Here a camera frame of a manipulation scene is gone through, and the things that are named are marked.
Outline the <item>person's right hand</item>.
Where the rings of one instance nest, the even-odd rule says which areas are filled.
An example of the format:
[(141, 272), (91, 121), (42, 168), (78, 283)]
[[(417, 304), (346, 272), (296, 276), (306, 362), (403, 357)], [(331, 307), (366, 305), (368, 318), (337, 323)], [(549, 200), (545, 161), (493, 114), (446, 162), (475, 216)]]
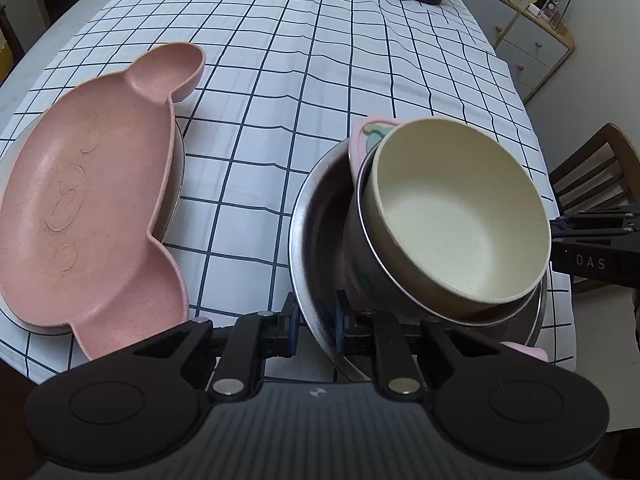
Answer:
[(634, 339), (636, 340), (638, 351), (640, 350), (640, 290), (635, 289), (632, 294), (632, 304), (634, 305)]

